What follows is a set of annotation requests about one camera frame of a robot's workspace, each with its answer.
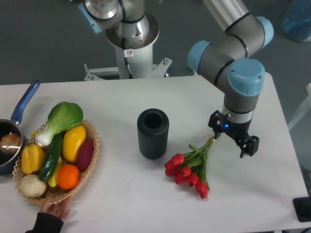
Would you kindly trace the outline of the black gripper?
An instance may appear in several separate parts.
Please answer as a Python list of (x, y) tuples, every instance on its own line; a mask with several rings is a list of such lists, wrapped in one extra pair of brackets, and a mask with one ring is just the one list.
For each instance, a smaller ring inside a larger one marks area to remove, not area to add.
[(218, 139), (221, 133), (232, 138), (240, 147), (240, 158), (243, 158), (246, 155), (253, 156), (259, 148), (259, 138), (248, 134), (251, 121), (235, 123), (229, 120), (228, 114), (223, 115), (216, 110), (210, 116), (208, 126), (213, 129), (215, 139)]

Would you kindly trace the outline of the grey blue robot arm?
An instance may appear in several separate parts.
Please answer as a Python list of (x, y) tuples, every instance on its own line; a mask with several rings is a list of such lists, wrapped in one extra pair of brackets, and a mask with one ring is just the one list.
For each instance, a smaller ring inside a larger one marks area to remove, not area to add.
[[(240, 0), (207, 0), (205, 6), (216, 19), (226, 37), (217, 44), (197, 42), (189, 51), (187, 62), (198, 75), (221, 90), (222, 111), (209, 119), (218, 137), (225, 133), (241, 149), (242, 155), (254, 155), (259, 138), (248, 129), (265, 69), (252, 54), (273, 38), (274, 29), (264, 17), (254, 17)], [(115, 48), (121, 79), (155, 76), (153, 43), (159, 35), (155, 18), (145, 11), (142, 0), (85, 0), (79, 5), (81, 15), (95, 33), (105, 32)]]

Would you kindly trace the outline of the black sleeved forearm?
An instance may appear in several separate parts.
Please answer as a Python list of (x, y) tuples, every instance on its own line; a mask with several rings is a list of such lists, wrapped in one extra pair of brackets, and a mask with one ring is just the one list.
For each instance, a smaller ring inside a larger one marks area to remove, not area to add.
[(51, 214), (39, 212), (34, 227), (26, 233), (59, 233), (64, 222)]

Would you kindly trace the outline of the person's hand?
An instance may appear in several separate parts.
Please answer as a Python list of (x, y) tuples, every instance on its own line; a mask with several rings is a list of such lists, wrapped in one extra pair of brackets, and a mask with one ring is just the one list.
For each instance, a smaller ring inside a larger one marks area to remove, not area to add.
[(57, 204), (51, 204), (51, 199), (47, 198), (43, 204), (41, 205), (41, 208), (39, 210), (40, 213), (46, 213), (53, 215), (63, 222), (68, 218), (70, 215), (70, 205), (71, 197), (68, 197)]

